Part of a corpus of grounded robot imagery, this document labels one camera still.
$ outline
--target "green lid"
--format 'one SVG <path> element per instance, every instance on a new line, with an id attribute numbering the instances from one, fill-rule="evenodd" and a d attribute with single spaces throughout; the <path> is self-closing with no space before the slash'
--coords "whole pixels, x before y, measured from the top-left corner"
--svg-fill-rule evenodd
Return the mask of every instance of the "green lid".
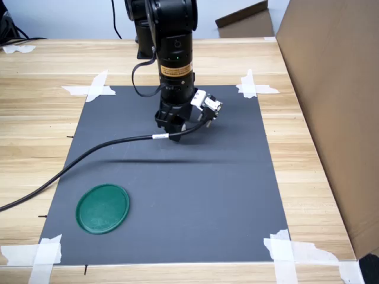
<path id="1" fill-rule="evenodd" d="M 76 222 L 90 234 L 106 234 L 125 220 L 129 205 L 129 196 L 122 187 L 98 185 L 79 200 Z"/>

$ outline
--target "wooden table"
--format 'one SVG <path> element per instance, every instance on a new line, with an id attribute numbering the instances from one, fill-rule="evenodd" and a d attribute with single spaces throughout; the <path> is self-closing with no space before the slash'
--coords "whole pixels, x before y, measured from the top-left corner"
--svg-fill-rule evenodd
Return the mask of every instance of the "wooden table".
<path id="1" fill-rule="evenodd" d="M 131 85 L 137 45 L 125 40 L 44 40 L 28 54 L 0 52 L 0 205 L 38 188 L 65 162 L 85 101 L 61 88 Z M 275 174 L 293 241 L 315 243 L 339 260 L 355 256 L 296 98 L 277 42 L 263 38 L 194 41 L 197 85 L 238 85 L 252 69 Z M 137 85 L 157 85 L 157 65 Z M 0 245 L 36 244 L 55 188 L 0 213 Z M 6 264 L 0 256 L 0 264 Z M 297 264 L 299 282 L 342 283 L 338 268 Z M 27 283 L 30 268 L 0 269 L 5 283 Z M 273 263 L 144 264 L 54 267 L 51 283 L 276 283 Z"/>

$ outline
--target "cardboard box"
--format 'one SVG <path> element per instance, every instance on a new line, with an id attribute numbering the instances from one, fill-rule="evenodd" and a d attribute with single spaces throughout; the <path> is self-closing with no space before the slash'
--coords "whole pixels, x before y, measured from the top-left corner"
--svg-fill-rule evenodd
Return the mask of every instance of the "cardboard box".
<path id="1" fill-rule="evenodd" d="M 277 34 L 355 254 L 379 251 L 379 1 L 291 0 Z"/>
<path id="2" fill-rule="evenodd" d="M 273 37 L 268 1 L 233 12 L 216 20 L 220 37 Z"/>

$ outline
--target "white tape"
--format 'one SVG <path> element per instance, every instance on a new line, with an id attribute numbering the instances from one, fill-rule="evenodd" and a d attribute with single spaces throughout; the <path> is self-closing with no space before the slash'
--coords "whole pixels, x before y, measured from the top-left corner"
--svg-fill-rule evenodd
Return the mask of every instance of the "white tape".
<path id="1" fill-rule="evenodd" d="M 8 46 L 3 46 L 2 49 L 6 54 L 12 54 L 16 51 L 21 53 L 29 53 L 35 49 L 35 46 L 16 46 L 14 44 L 10 44 Z"/>
<path id="2" fill-rule="evenodd" d="M 288 230 L 281 230 L 278 234 L 265 238 L 264 245 L 274 260 L 277 283 L 297 284 L 296 267 Z"/>
<path id="3" fill-rule="evenodd" d="M 100 95 L 115 95 L 116 92 L 109 86 L 104 86 L 107 80 L 108 70 L 94 77 L 91 86 L 62 86 L 71 95 L 87 95 L 86 102 L 92 102 Z"/>
<path id="4" fill-rule="evenodd" d="M 241 85 L 236 86 L 239 93 L 243 93 L 245 98 L 251 99 L 256 96 L 255 84 L 253 79 L 253 72 L 248 70 L 248 74 L 245 77 L 241 77 Z"/>
<path id="5" fill-rule="evenodd" d="M 60 253 L 59 235 L 51 240 L 43 238 L 38 247 L 36 258 L 34 259 L 33 269 L 29 278 L 29 284 L 49 284 L 53 264 Z"/>
<path id="6" fill-rule="evenodd" d="M 169 137 L 169 133 L 164 133 L 164 134 L 154 134 L 153 139 L 164 139 Z"/>
<path id="7" fill-rule="evenodd" d="M 265 41 L 276 41 L 276 37 L 265 37 Z"/>
<path id="8" fill-rule="evenodd" d="M 2 246 L 1 254 L 8 260 L 7 266 L 32 266 L 29 284 L 48 284 L 53 265 L 60 263 L 60 239 L 43 238 L 40 244 Z"/>
<path id="9" fill-rule="evenodd" d="M 301 263 L 337 266 L 346 284 L 364 284 L 358 262 L 340 262 L 334 254 L 316 248 L 313 243 L 290 241 L 288 230 L 265 238 L 264 245 L 274 260 L 277 283 L 297 283 L 295 263 Z"/>
<path id="10" fill-rule="evenodd" d="M 245 77 L 241 77 L 241 84 L 236 85 L 236 87 L 238 92 L 243 93 L 243 96 L 248 99 L 253 98 L 257 93 L 279 93 L 278 90 L 269 85 L 255 85 L 251 69 L 248 70 Z"/>

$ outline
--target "wall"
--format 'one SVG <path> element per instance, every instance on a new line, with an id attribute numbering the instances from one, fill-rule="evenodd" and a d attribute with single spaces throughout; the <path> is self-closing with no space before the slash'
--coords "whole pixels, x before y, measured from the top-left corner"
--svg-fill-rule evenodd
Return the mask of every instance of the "wall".
<path id="1" fill-rule="evenodd" d="M 114 0 L 117 30 L 123 38 L 134 39 L 124 0 Z M 194 38 L 218 38 L 214 20 L 259 0 L 198 0 L 199 23 Z M 271 0 L 274 30 L 277 30 L 289 0 Z M 113 30 L 110 0 L 4 0 L 16 25 L 30 37 L 118 38 Z"/>

